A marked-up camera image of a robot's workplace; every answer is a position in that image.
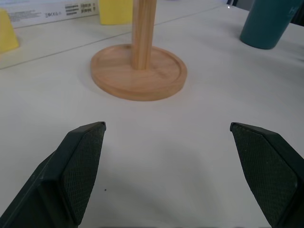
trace yellow object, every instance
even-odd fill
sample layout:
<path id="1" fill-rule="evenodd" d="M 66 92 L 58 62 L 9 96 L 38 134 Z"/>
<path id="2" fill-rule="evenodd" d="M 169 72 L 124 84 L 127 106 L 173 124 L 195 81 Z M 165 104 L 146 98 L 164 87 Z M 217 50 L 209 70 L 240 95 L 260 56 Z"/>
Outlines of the yellow object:
<path id="1" fill-rule="evenodd" d="M 0 8 L 0 52 L 19 47 L 8 13 Z"/>
<path id="2" fill-rule="evenodd" d="M 132 22 L 133 0 L 99 0 L 100 23 L 119 25 Z"/>

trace wooden base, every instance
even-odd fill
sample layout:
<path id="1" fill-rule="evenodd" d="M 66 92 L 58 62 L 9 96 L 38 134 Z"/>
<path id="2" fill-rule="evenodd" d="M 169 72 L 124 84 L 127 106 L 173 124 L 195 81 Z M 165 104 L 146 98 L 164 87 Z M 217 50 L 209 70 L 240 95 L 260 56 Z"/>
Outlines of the wooden base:
<path id="1" fill-rule="evenodd" d="M 152 47 L 148 70 L 134 70 L 131 59 L 131 45 L 117 45 L 99 51 L 91 62 L 93 80 L 109 94 L 134 101 L 161 100 L 183 88 L 187 68 L 176 55 Z"/>

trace barcode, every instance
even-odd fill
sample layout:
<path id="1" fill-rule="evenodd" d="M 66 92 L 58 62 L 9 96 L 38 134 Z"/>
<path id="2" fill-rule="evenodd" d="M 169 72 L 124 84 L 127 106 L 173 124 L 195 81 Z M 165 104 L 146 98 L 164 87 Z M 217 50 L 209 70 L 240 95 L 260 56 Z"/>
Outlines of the barcode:
<path id="1" fill-rule="evenodd" d="M 80 7 L 81 8 L 91 7 L 91 4 L 90 3 L 88 3 L 88 4 L 81 4 Z"/>
<path id="2" fill-rule="evenodd" d="M 67 10 L 67 9 L 72 9 L 72 8 L 75 8 L 75 7 L 78 7 L 78 4 L 73 5 L 73 6 L 66 6 L 66 10 Z"/>
<path id="3" fill-rule="evenodd" d="M 79 9 L 77 8 L 77 9 L 66 9 L 66 13 L 68 13 L 68 12 L 73 12 L 73 11 L 78 11 Z"/>
<path id="4" fill-rule="evenodd" d="M 73 14 L 77 14 L 77 12 L 67 13 L 66 15 L 69 16 L 69 15 L 73 15 Z"/>
<path id="5" fill-rule="evenodd" d="M 81 13 L 87 13 L 87 12 L 92 12 L 92 9 L 82 9 Z"/>

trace white table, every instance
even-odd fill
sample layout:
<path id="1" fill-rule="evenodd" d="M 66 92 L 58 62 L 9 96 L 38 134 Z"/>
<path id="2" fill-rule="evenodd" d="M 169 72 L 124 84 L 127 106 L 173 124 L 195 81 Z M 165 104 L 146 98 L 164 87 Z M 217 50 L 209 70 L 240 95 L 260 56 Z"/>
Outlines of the white table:
<path id="1" fill-rule="evenodd" d="M 184 89 L 157 102 L 118 99 L 90 77 L 91 57 L 130 33 L 0 70 L 0 213 L 68 131 L 105 121 L 81 228 L 269 227 L 229 126 L 278 132 L 304 156 L 304 29 L 255 49 L 238 39 L 247 14 L 219 6 L 157 25 L 154 44 L 189 70 Z"/>

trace teal tumbler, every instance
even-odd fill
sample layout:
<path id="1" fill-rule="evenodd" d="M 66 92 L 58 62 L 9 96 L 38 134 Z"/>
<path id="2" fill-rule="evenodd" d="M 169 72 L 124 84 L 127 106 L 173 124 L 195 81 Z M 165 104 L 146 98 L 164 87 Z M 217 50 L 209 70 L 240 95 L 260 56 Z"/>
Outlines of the teal tumbler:
<path id="1" fill-rule="evenodd" d="M 241 41 L 255 48 L 274 48 L 302 3 L 303 0 L 255 0 Z"/>

